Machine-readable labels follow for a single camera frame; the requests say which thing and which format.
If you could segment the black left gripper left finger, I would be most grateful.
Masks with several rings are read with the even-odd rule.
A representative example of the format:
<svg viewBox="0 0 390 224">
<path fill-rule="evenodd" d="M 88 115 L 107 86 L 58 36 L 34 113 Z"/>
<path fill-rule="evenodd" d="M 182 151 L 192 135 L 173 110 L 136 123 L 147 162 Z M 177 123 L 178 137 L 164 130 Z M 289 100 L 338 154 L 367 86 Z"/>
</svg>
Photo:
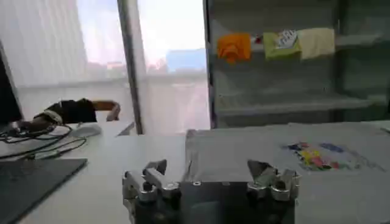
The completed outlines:
<svg viewBox="0 0 390 224">
<path fill-rule="evenodd" d="M 166 159 L 149 162 L 142 171 L 125 171 L 122 176 L 122 202 L 134 211 L 136 204 L 152 205 L 158 199 L 176 204 L 180 201 L 180 183 L 165 176 Z"/>
</svg>

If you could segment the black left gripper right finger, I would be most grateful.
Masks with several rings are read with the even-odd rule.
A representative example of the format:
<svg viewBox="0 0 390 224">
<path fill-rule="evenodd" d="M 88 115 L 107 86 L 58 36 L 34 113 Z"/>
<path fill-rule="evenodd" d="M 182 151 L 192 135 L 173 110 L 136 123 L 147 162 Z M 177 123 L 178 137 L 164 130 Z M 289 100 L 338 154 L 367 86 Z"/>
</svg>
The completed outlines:
<svg viewBox="0 0 390 224">
<path fill-rule="evenodd" d="M 247 191 L 256 199 L 271 197 L 275 201 L 293 201 L 299 196 L 300 175 L 291 169 L 282 173 L 269 163 L 249 159 L 247 161 L 252 181 L 247 183 Z"/>
</svg>

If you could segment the person's hand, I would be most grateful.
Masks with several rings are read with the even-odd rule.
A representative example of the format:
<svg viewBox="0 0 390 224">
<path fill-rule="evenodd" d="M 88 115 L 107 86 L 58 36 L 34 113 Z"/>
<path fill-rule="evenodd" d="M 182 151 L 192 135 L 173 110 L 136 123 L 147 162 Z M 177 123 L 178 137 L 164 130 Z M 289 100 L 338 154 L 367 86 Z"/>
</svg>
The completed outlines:
<svg viewBox="0 0 390 224">
<path fill-rule="evenodd" d="M 32 119 L 31 121 L 16 121 L 12 122 L 10 126 L 17 131 L 42 131 L 50 126 L 50 122 L 42 117 Z"/>
</svg>

